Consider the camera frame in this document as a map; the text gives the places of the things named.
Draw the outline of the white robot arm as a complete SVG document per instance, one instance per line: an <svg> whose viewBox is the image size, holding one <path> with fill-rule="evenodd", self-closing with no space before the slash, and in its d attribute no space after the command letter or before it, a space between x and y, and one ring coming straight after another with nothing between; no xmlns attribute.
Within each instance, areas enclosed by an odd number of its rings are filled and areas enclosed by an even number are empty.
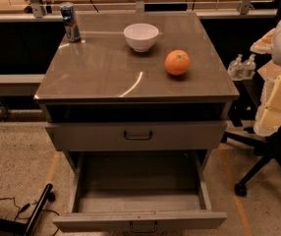
<svg viewBox="0 0 281 236"><path fill-rule="evenodd" d="M251 46L257 54L270 54L274 65L281 67L281 20ZM281 127L281 74L275 79L268 75L265 79L257 109L253 130L257 135L269 137Z"/></svg>

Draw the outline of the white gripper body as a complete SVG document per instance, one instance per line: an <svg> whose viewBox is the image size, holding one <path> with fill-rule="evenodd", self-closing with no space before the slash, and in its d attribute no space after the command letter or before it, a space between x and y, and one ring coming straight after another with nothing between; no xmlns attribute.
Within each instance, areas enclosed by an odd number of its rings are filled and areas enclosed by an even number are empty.
<svg viewBox="0 0 281 236"><path fill-rule="evenodd" d="M253 129L257 135L269 137L281 127L281 75L266 80L260 100Z"/></svg>

